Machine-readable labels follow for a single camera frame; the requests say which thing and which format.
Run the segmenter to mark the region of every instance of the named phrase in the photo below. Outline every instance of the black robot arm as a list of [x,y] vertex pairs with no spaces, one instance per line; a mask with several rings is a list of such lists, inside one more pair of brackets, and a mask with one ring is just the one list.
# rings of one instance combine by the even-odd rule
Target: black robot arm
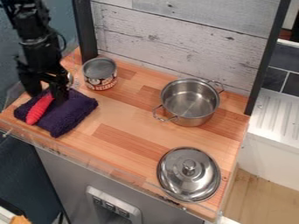
[[48,82],[54,98],[68,97],[69,73],[60,65],[59,36],[50,25],[49,10],[42,0],[1,0],[3,8],[19,36],[24,57],[16,57],[19,79],[31,96],[42,91],[41,81]]

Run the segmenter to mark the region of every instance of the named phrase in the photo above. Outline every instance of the red plastic object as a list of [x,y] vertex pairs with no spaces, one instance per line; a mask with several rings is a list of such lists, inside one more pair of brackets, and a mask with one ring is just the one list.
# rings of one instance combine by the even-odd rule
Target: red plastic object
[[52,94],[46,94],[40,98],[34,106],[29,110],[26,116],[26,123],[33,125],[43,116],[47,108],[50,106],[54,98]]

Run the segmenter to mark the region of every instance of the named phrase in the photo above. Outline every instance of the silver lid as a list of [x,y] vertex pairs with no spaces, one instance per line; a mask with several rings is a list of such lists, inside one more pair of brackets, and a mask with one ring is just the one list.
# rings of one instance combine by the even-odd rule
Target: silver lid
[[116,64],[112,59],[95,58],[83,65],[83,73],[90,79],[106,79],[114,75]]
[[166,192],[177,200],[207,200],[219,188],[221,174],[215,161],[203,151],[181,147],[159,162],[157,177]]

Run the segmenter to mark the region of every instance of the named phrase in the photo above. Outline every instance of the wooden plank wall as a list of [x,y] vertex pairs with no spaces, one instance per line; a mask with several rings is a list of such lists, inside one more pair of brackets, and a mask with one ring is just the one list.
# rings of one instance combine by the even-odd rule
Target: wooden plank wall
[[93,0],[99,53],[248,95],[279,0]]

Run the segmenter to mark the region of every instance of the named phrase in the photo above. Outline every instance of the purple cloth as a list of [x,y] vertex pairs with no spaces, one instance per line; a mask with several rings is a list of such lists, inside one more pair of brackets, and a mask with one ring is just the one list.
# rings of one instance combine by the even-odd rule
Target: purple cloth
[[[25,122],[31,107],[47,93],[49,93],[48,89],[16,108],[14,116]],[[95,99],[71,89],[69,91],[69,99],[59,106],[53,101],[36,124],[40,128],[48,130],[52,137],[60,137],[75,128],[97,106],[98,102]]]

